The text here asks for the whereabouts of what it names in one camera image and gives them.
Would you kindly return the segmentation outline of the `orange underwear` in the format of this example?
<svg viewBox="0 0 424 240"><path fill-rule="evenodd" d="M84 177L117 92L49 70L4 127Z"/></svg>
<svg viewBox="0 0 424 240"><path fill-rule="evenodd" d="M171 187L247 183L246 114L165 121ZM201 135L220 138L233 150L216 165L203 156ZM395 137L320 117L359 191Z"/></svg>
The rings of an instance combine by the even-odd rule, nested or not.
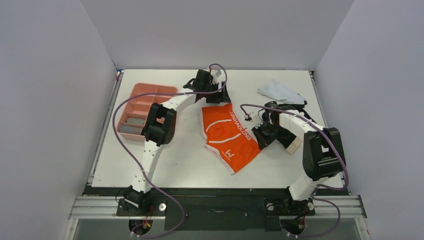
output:
<svg viewBox="0 0 424 240"><path fill-rule="evenodd" d="M237 118L232 103L202 107L201 117L205 149L214 154L231 175L243 169L261 152L255 138Z"/></svg>

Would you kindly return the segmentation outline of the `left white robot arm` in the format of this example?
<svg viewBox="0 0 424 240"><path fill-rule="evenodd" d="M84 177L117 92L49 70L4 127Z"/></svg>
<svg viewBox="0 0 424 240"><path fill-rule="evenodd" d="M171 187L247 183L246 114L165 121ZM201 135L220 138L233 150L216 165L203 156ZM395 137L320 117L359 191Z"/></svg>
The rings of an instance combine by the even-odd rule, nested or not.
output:
<svg viewBox="0 0 424 240"><path fill-rule="evenodd" d="M123 197L136 215L143 215L149 209L149 195L154 188L151 181L163 148L174 138L177 114L202 98L210 104L230 103L226 81L218 81L224 69L198 70L178 93L170 93L170 99L163 103L153 103L147 114L141 136L144 137L142 157L137 161L140 169Z"/></svg>

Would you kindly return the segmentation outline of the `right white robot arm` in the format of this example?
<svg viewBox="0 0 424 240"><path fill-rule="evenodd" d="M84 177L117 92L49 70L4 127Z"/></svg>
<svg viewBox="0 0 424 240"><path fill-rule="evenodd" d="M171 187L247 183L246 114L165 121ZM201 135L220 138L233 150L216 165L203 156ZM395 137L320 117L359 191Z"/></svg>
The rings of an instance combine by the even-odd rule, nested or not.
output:
<svg viewBox="0 0 424 240"><path fill-rule="evenodd" d="M302 105L278 104L270 101L252 128L260 150L278 141L293 154L302 149L302 169L298 179L285 189L282 209L288 215L311 210L309 202L316 188L346 168L341 135L337 128L317 124Z"/></svg>

